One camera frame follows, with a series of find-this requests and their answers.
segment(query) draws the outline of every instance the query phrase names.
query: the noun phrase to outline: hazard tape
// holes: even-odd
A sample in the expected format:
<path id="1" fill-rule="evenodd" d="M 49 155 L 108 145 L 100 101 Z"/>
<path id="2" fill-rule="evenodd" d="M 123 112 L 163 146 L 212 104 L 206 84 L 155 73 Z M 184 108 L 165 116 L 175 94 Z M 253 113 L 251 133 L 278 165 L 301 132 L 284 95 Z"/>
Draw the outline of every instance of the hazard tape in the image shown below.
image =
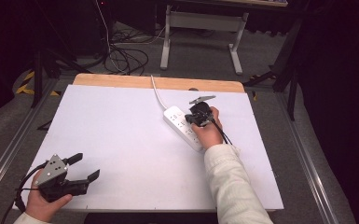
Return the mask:
<path id="1" fill-rule="evenodd" d="M 20 93 L 25 93 L 25 94 L 30 94 L 30 95 L 34 95 L 35 91 L 34 90 L 29 90 L 27 89 L 27 85 L 30 83 L 31 79 L 35 76 L 35 72 L 34 71 L 30 71 L 30 73 L 28 73 L 28 75 L 25 77 L 25 79 L 22 81 L 21 85 L 19 86 L 19 88 L 17 89 L 16 93 L 20 94 Z M 62 91 L 52 91 L 51 92 L 51 96 L 61 96 Z"/>

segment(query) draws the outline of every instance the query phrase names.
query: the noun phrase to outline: table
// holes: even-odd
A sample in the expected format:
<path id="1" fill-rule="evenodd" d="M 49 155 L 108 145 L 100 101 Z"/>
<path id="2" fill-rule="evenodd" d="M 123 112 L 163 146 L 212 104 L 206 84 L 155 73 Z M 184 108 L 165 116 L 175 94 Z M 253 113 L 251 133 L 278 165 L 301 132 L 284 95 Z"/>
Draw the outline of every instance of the table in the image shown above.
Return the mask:
<path id="1" fill-rule="evenodd" d="M 253 6 L 267 7 L 286 7 L 286 2 L 263 1 L 263 0 L 224 0 L 225 3 L 239 3 Z M 161 55 L 160 68 L 168 68 L 168 59 L 170 54 L 170 29 L 171 27 L 183 27 L 193 29 L 208 29 L 217 31 L 237 32 L 234 44 L 229 44 L 228 49 L 231 55 L 235 72 L 242 74 L 242 67 L 238 57 L 237 49 L 240 44 L 242 33 L 245 28 L 249 13 L 244 12 L 242 17 L 205 15 L 199 13 L 176 12 L 171 11 L 172 6 L 168 5 L 165 18 L 165 37 Z"/>
<path id="2" fill-rule="evenodd" d="M 220 119 L 231 141 L 244 148 L 240 158 L 246 158 L 244 165 L 255 192 L 266 209 L 283 209 L 240 82 L 166 77 L 156 77 L 155 82 L 163 101 L 179 108 L 189 108 L 186 99 L 211 93 L 216 98 L 210 104 L 218 108 L 230 105 L 220 110 Z M 83 160 L 69 168 L 67 179 L 83 179 L 97 169 L 101 175 L 86 196 L 75 197 L 65 208 L 86 212 L 214 211 L 202 153 L 163 121 L 151 87 L 150 77 L 92 74 L 79 74 L 74 85 L 68 86 L 31 169 L 55 153 L 63 159 L 83 152 Z M 183 91 L 189 88 L 200 91 Z"/>

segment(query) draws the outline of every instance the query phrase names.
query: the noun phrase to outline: power strip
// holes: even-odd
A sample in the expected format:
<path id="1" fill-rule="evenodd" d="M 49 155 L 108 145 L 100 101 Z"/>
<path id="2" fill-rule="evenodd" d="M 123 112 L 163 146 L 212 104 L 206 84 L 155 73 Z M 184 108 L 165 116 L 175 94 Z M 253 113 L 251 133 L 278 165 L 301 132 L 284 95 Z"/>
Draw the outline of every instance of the power strip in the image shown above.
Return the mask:
<path id="1" fill-rule="evenodd" d="M 177 106 L 171 106 L 164 111 L 164 120 L 196 151 L 202 152 L 203 147 L 197 135 L 191 130 L 186 121 L 185 113 Z"/>

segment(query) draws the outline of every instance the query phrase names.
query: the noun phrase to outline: person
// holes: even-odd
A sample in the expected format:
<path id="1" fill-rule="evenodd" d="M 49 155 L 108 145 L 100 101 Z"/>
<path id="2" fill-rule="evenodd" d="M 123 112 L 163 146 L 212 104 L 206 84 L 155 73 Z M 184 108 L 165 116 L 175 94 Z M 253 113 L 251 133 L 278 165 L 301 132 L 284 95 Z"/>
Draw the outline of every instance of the person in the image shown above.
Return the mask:
<path id="1" fill-rule="evenodd" d="M 219 111 L 211 106 L 216 124 L 222 128 Z M 270 224 L 269 215 L 258 200 L 239 158 L 240 150 L 233 145 L 223 144 L 217 128 L 209 123 L 205 127 L 191 125 L 202 146 L 205 148 L 204 163 L 210 191 L 217 208 L 219 223 L 263 223 Z M 72 199 L 65 195 L 48 203 L 39 190 L 32 190 L 28 197 L 25 213 L 15 224 L 49 223 L 54 214 Z"/>

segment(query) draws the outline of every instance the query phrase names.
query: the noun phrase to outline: white sleeve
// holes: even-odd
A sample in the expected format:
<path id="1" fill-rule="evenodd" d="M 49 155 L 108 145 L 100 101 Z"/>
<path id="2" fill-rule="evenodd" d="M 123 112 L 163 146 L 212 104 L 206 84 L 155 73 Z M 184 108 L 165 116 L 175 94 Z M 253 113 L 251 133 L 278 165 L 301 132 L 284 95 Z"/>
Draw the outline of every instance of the white sleeve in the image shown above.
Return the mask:
<path id="1" fill-rule="evenodd" d="M 216 145 L 205 152 L 205 169 L 220 224 L 272 223 L 255 195 L 249 177 L 232 145 Z"/>
<path id="2" fill-rule="evenodd" d="M 14 224 L 48 224 L 44 221 L 39 221 L 34 217 L 28 216 L 26 213 L 22 213 L 21 216 L 17 218 Z"/>

